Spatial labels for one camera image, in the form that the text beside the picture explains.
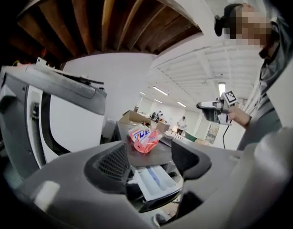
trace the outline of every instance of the cable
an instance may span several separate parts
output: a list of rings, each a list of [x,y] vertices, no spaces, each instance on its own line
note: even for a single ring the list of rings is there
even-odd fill
[[[223,143],[223,148],[224,148],[224,149],[226,149],[226,146],[224,145],[224,135],[226,135],[226,133],[227,133],[229,127],[230,127],[230,126],[228,126],[228,127],[226,128],[226,130],[224,131],[224,134],[222,135],[222,143]]]
[[[12,66],[14,66],[14,64],[16,64],[16,63],[20,63],[19,60],[16,60],[16,61],[12,64]]]

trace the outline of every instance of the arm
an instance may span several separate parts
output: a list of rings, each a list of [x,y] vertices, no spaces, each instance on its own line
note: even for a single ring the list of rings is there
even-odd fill
[[[229,108],[228,117],[230,120],[234,120],[245,129],[248,127],[249,122],[251,120],[250,115],[248,115],[245,111],[235,106],[231,106]]]

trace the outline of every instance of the gray plastic panel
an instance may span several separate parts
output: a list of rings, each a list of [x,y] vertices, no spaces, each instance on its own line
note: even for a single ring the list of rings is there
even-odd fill
[[[91,156],[118,143],[61,156],[28,178],[20,192],[33,200],[44,181],[53,181],[60,189],[47,213],[63,222],[84,229],[149,228],[124,195],[102,193],[84,176]],[[274,204],[293,173],[293,129],[271,133],[243,153],[208,146],[196,149],[211,158],[212,166],[199,179],[185,181],[183,192],[203,201],[163,228],[245,228]]]
[[[247,146],[230,176],[210,197],[164,228],[245,228],[274,204],[292,173],[293,128],[285,128]],[[185,182],[183,190],[195,193],[201,179]]]
[[[47,213],[75,228],[152,228],[125,195],[101,192],[84,174],[90,157],[119,143],[60,156],[26,179],[19,192],[34,200],[44,181],[59,184],[60,189]]]
[[[23,179],[39,169],[28,137],[25,101],[27,92],[28,85],[7,77],[1,91],[4,97],[0,101],[0,108],[3,109],[0,111],[2,138],[12,165]]]
[[[8,75],[93,113],[105,114],[107,94],[100,88],[76,82],[46,67],[35,65],[2,67],[0,72],[1,85]]]

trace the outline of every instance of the black cable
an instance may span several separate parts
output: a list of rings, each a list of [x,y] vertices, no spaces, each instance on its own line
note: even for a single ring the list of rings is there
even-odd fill
[[[224,135],[226,135],[226,133],[227,133],[229,127],[230,127],[230,126],[228,126],[228,127],[226,128],[226,130],[224,131],[224,134],[222,135],[222,143],[223,143],[223,148],[224,148],[224,149],[226,149],[226,146],[224,145]]]

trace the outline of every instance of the gray machine housing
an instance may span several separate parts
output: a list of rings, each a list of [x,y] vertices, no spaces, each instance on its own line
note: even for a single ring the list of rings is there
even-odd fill
[[[1,132],[12,163],[22,166],[26,177],[18,198],[60,228],[153,228],[126,197],[131,164],[125,143],[68,153],[42,169],[33,166],[24,111],[29,84],[89,110],[104,107],[106,97],[101,89],[50,69],[3,68]],[[173,140],[171,149],[184,184],[176,220],[163,226],[167,229],[244,228],[274,204],[293,175],[293,128],[270,133],[244,151],[183,140]]]
[[[118,148],[124,148],[124,144],[108,143],[63,155],[25,180],[18,189],[19,197],[37,203],[41,191],[50,193],[45,183],[51,181],[59,189],[42,213],[50,215],[48,220],[53,224],[62,222],[62,228],[84,229],[152,228],[139,216],[125,193],[106,190],[101,180],[94,183],[86,175],[90,159],[97,156],[101,161]],[[200,153],[209,158],[210,168],[197,178],[186,175],[200,165]],[[177,219],[164,228],[196,228],[197,224],[199,228],[244,228],[272,206],[292,176],[293,129],[269,134],[243,152],[173,140],[172,155],[179,170],[183,168],[178,165],[181,161],[190,163],[192,156],[197,158],[182,170],[184,185]],[[97,167],[98,161],[93,161],[93,167]]]
[[[48,67],[4,66],[0,72],[0,128],[8,156],[23,179],[39,169],[27,132],[26,100],[30,85],[99,115],[105,113],[107,95],[86,79],[68,78]]]

